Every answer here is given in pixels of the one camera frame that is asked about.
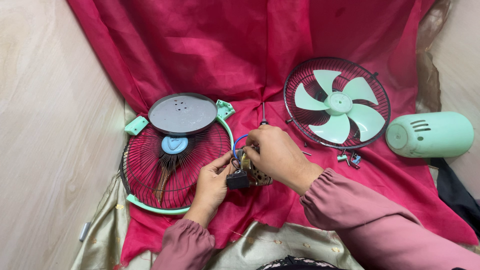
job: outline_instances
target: pink sleeve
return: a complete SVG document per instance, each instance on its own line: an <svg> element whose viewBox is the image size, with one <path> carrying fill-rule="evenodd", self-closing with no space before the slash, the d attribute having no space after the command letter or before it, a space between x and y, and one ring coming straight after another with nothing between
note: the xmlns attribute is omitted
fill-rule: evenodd
<svg viewBox="0 0 480 270"><path fill-rule="evenodd" d="M212 255L215 237L191 220L179 220L165 230L162 251L151 270L202 269Z"/></svg>
<svg viewBox="0 0 480 270"><path fill-rule="evenodd" d="M406 208L330 168L300 202L310 223L336 231L366 269L480 269L480 256L431 233Z"/></svg>

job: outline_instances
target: blue wire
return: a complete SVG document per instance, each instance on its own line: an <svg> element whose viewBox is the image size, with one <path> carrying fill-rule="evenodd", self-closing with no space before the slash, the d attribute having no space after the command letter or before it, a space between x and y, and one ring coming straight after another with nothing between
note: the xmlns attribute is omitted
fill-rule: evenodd
<svg viewBox="0 0 480 270"><path fill-rule="evenodd" d="M238 138L234 143L233 143L233 156L236 158L236 159L239 159L237 157L237 153L235 151L235 146L237 145L237 142L239 142L241 139L245 138L246 136L248 136L248 134L245 134L243 135L242 137Z"/></svg>

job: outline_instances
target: woman's right hand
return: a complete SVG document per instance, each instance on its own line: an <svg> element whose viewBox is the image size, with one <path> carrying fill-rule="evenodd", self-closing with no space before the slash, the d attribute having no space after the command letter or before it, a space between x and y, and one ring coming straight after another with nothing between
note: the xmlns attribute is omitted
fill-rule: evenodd
<svg viewBox="0 0 480 270"><path fill-rule="evenodd" d="M248 133L243 151L253 164L273 179L303 196L312 182L324 171L311 163L279 127L261 125ZM250 145L259 146L260 154Z"/></svg>

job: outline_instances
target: red fabric backdrop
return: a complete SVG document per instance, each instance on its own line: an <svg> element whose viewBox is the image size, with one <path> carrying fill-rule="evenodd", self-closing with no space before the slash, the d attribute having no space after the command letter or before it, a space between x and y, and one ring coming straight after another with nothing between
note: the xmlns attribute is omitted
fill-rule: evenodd
<svg viewBox="0 0 480 270"><path fill-rule="evenodd" d="M113 82L131 107L145 115L161 97L196 92L231 102L227 122L235 137L256 128L265 101L267 120L309 159L330 167L408 208L432 232L476 244L473 230L437 195L428 167L389 150L382 136L359 149L359 171L338 163L337 151L286 125L283 84L300 62L344 58L378 72L392 118L415 112L415 41L420 18L433 0L68 0ZM309 226L298 196L280 183L230 191L209 231L216 246L238 238L250 221ZM121 260L159 251L164 230L181 217L130 206L132 220Z"/></svg>

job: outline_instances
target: fan hub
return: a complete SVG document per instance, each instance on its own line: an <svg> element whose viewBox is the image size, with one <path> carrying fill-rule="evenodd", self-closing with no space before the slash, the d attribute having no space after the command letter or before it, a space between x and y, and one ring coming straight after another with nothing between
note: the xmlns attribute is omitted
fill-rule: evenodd
<svg viewBox="0 0 480 270"><path fill-rule="evenodd" d="M162 140L162 150L167 154L178 154L185 150L188 138L183 136L165 136Z"/></svg>
<svg viewBox="0 0 480 270"><path fill-rule="evenodd" d="M352 109L352 99L342 92L333 92L325 99L325 105L329 107L326 112L330 115L341 115Z"/></svg>

